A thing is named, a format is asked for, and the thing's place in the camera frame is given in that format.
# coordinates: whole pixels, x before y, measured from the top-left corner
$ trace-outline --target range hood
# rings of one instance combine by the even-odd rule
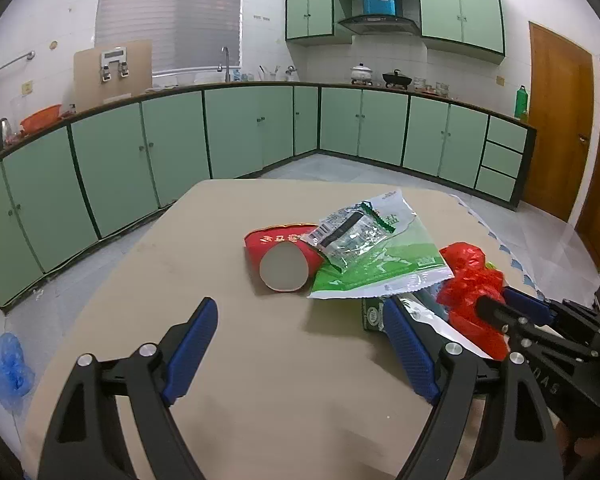
[[[407,33],[420,35],[420,29],[413,20],[390,14],[362,14],[353,18],[345,18],[338,22],[355,34],[387,34]]]

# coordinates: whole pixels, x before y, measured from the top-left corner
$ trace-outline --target drawer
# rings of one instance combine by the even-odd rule
[[[512,152],[489,141],[484,145],[482,165],[492,170],[500,171],[516,178],[520,170],[521,161],[522,155],[518,152]]]
[[[492,116],[487,139],[522,153],[525,151],[526,128]]]
[[[515,185],[514,178],[491,171],[489,168],[480,168],[475,189],[509,202]]]

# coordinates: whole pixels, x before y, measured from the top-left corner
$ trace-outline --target table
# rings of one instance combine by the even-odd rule
[[[362,330],[360,300],[277,294],[254,274],[243,237],[257,228],[315,222],[395,189],[377,184],[207,180],[169,209],[113,270],[65,337],[32,399],[22,463],[35,478],[46,427],[75,359],[126,357],[185,322],[204,296],[218,330],[174,420],[208,480],[394,478],[430,406],[408,385],[382,333]],[[509,285],[528,294],[511,256],[458,199],[402,188],[442,248],[478,245]],[[154,478],[128,399],[118,402],[138,478]],[[477,415],[469,424],[477,426]],[[461,478],[471,443],[452,469]]]

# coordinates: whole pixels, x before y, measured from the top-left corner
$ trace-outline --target faucet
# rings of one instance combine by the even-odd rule
[[[224,52],[224,63],[226,64],[226,72],[224,73],[224,82],[230,83],[231,76],[229,76],[229,47],[222,47],[222,52]],[[218,65],[218,72],[222,72],[222,65]]]

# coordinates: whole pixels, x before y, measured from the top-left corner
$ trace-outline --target blue plastic bag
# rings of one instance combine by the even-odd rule
[[[35,374],[24,362],[18,338],[9,332],[0,336],[0,403],[5,410],[18,411],[22,397],[34,383]]]

